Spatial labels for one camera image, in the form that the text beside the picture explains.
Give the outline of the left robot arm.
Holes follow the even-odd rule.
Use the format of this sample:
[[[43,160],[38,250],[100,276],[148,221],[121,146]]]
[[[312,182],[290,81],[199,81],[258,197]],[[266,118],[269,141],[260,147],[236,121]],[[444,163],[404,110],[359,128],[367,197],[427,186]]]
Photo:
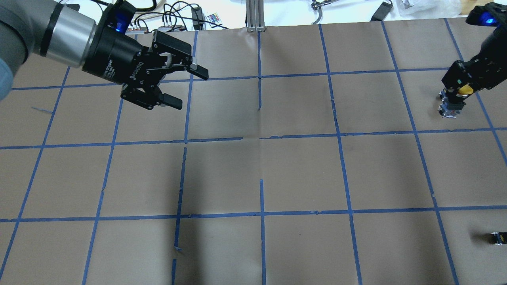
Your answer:
[[[78,9],[54,0],[1,1],[2,99],[33,53],[120,84],[122,99],[148,110],[182,109],[181,99],[159,88],[167,74],[188,72],[208,80],[208,69],[194,63],[189,43],[159,31],[149,47],[128,37],[137,11],[129,2],[108,4],[99,22]]]

